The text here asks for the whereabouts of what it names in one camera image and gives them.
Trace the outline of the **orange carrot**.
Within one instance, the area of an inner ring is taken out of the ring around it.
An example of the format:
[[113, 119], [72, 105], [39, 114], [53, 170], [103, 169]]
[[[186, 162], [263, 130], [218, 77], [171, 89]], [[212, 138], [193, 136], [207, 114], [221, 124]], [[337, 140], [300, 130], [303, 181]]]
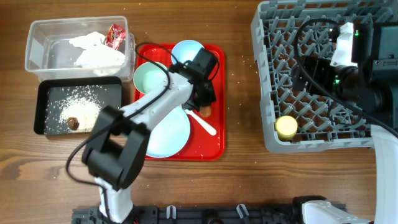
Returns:
[[211, 115], [211, 106], [203, 106], [200, 108], [200, 114], [202, 117], [207, 118]]

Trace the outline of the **light blue bowl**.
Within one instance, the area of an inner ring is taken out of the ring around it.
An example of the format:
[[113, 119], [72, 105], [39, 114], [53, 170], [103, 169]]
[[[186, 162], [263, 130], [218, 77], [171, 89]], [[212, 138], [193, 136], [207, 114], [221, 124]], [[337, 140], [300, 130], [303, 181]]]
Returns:
[[172, 64], [176, 64], [176, 59], [184, 63], [187, 60], [193, 60], [203, 45], [195, 40], [183, 40], [177, 43], [172, 49]]

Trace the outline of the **light blue plate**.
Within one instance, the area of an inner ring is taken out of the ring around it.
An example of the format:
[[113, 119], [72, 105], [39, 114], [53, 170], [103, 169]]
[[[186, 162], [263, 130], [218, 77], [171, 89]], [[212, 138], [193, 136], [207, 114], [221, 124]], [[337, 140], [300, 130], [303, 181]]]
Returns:
[[177, 154], [188, 142], [190, 131], [188, 116], [176, 107], [151, 132], [146, 155], [162, 159]]

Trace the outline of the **mint green bowl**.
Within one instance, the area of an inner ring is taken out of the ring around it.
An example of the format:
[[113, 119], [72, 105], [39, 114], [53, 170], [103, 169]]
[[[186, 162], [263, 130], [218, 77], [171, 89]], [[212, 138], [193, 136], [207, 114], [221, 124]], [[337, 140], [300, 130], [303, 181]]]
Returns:
[[159, 66], [150, 62], [145, 62], [138, 66], [134, 72], [133, 83], [139, 92], [146, 94], [167, 81], [166, 74], [160, 69], [160, 67], [162, 67], [166, 70], [167, 67], [160, 62], [157, 62], [157, 64], [159, 64]]

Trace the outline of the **yellow plastic cup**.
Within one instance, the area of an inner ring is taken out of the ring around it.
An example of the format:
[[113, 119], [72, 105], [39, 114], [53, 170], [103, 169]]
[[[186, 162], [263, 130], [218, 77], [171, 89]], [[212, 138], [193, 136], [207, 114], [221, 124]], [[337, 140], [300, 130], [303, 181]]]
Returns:
[[297, 133], [297, 120], [292, 116], [281, 116], [275, 121], [275, 130], [281, 141], [290, 140]]

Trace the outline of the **red snack wrapper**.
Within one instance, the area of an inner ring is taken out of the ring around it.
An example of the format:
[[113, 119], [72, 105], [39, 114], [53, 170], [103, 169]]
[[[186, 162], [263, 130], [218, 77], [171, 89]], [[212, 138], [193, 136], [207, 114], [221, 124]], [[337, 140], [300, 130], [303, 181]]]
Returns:
[[113, 24], [105, 37], [104, 44], [117, 50], [126, 37], [126, 30], [119, 25]]

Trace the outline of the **white napkin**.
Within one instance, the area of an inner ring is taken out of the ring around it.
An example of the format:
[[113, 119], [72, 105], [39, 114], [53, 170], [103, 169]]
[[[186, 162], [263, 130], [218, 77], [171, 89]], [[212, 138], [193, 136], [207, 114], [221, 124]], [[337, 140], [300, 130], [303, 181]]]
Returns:
[[110, 67], [120, 66], [125, 61], [125, 55], [118, 50], [104, 45], [105, 36], [99, 32], [75, 37], [69, 40], [72, 46], [83, 49], [75, 61], [78, 67]]

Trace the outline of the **white rice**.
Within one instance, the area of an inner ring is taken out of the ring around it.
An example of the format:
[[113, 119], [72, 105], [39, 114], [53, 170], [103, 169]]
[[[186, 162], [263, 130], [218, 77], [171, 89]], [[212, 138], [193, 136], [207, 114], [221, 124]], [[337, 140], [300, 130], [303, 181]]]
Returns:
[[[107, 92], [101, 85], [53, 87], [47, 91], [44, 134], [70, 134], [90, 132], [102, 107], [100, 94]], [[69, 117], [80, 123], [76, 131], [68, 128]]]

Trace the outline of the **brown mushroom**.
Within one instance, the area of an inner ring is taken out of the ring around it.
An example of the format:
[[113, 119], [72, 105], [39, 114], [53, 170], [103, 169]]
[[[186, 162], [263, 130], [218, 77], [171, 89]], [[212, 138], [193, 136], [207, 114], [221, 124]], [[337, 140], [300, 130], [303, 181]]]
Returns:
[[67, 120], [68, 128], [72, 131], [76, 131], [79, 128], [79, 121], [76, 117], [69, 117]]

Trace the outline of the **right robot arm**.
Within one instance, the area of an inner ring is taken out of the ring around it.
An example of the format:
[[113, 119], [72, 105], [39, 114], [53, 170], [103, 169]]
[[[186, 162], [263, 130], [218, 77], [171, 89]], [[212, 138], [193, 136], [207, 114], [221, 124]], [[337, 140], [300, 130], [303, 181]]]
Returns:
[[[331, 60], [301, 56], [299, 38], [310, 24], [331, 24], [336, 44]], [[331, 19], [310, 19], [293, 40], [293, 88], [323, 95], [371, 125], [376, 153], [374, 223], [397, 223], [397, 23], [341, 26]]]

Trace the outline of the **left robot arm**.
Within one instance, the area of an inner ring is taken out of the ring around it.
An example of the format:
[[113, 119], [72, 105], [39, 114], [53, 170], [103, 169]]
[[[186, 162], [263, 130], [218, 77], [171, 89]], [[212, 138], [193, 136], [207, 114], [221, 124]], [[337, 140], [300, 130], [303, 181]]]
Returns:
[[219, 67], [218, 58], [201, 48], [193, 60], [166, 69], [160, 88], [119, 110], [100, 111], [81, 160], [101, 189], [105, 223], [122, 223], [130, 215], [126, 192], [144, 165], [151, 131], [177, 107], [200, 111], [216, 101], [210, 75]]

